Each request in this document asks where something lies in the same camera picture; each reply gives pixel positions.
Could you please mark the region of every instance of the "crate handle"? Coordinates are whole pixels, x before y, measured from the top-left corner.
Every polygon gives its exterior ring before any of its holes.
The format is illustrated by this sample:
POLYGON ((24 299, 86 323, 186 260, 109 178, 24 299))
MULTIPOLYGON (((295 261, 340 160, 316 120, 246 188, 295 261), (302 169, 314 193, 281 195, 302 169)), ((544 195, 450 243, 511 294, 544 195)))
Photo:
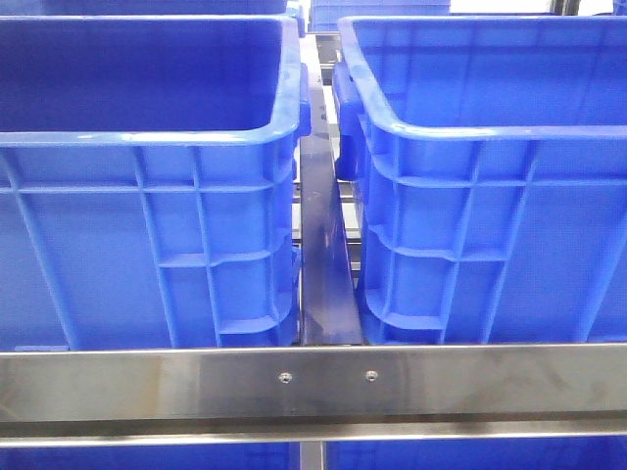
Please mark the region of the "crate handle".
POLYGON ((358 153, 356 141, 362 140, 356 137, 363 135, 360 124, 363 102, 344 62, 333 68, 333 99, 340 125, 340 157, 335 163, 335 174, 339 179, 355 181, 358 153))

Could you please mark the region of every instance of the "bolt head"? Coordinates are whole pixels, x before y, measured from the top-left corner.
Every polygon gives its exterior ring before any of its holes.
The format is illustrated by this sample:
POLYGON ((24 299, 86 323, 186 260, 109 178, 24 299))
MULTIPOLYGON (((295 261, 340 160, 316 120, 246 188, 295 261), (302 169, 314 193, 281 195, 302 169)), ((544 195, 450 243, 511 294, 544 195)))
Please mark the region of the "bolt head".
POLYGON ((292 374, 290 374, 289 372, 281 372, 280 374, 278 374, 278 381, 281 384, 289 384, 292 379, 292 374))
POLYGON ((368 370, 365 374, 365 380, 368 382, 374 382, 379 378, 379 373, 376 370, 368 370))

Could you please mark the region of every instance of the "metal support bar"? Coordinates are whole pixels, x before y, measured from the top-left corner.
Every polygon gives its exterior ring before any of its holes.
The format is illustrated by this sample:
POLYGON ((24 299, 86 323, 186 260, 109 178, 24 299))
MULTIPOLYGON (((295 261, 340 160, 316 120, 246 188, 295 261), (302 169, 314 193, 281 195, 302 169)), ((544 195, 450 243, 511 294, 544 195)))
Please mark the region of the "metal support bar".
POLYGON ((581 0, 553 0, 551 11, 556 15, 577 16, 581 0))
POLYGON ((627 344, 0 354, 0 446, 627 434, 627 344))
POLYGON ((309 70, 312 135, 301 139, 303 344, 358 345, 362 330, 353 292, 315 36, 302 40, 309 70))
MULTIPOLYGON (((354 203, 355 196, 353 195, 353 188, 350 181, 338 181, 337 184, 340 187, 340 202, 342 203, 354 203)), ((301 183, 294 183, 294 204, 301 204, 301 183)))
POLYGON ((326 470, 326 443, 311 441, 301 444, 301 470, 326 470))
POLYGON ((333 66, 341 60, 340 35, 337 32, 317 32, 315 42, 322 71, 322 82, 324 85, 330 85, 333 66))

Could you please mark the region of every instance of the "crate rim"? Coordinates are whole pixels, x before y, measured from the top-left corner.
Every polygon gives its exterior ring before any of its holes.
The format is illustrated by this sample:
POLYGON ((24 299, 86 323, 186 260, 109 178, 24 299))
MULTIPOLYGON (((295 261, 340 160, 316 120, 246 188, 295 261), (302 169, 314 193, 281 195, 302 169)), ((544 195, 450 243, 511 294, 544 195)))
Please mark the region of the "crate rim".
POLYGON ((607 138, 627 139, 627 125, 529 125, 529 126, 442 126, 428 127, 410 124, 400 119, 392 110, 378 82, 365 59, 355 33, 358 23, 466 23, 473 21, 483 24, 503 22, 572 22, 617 23, 624 22, 620 17, 547 17, 547 16, 359 16, 345 17, 338 21, 342 43, 342 53, 351 78, 363 100, 363 106, 372 123, 380 129, 398 137, 410 140, 561 140, 607 138))
POLYGON ((6 23, 104 22, 267 22, 280 24, 278 78, 269 122, 254 129, 207 131, 25 131, 0 132, 0 146, 250 146, 278 140, 298 130, 301 101, 301 57, 298 27, 285 15, 128 15, 128 16, 0 16, 6 23))

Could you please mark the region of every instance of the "blue plastic crate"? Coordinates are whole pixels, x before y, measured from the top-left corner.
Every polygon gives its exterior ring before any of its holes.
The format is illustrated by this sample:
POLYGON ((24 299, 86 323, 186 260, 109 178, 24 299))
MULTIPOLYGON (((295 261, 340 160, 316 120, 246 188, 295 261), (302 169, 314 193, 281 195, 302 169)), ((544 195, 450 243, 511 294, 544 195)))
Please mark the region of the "blue plastic crate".
POLYGON ((291 344, 296 24, 5 18, 0 44, 0 349, 291 344))
POLYGON ((2 470, 298 470, 296 444, 0 449, 2 470))
POLYGON ((279 15, 305 34, 298 0, 1 0, 0 15, 279 15))
POLYGON ((330 443, 329 470, 624 470, 627 438, 330 443))
POLYGON ((312 0, 311 31, 337 31, 352 16, 447 15, 451 0, 312 0))
POLYGON ((627 15, 627 2, 625 0, 614 0, 614 15, 627 15))
POLYGON ((627 22, 370 18, 340 33, 367 338, 627 340, 627 22))

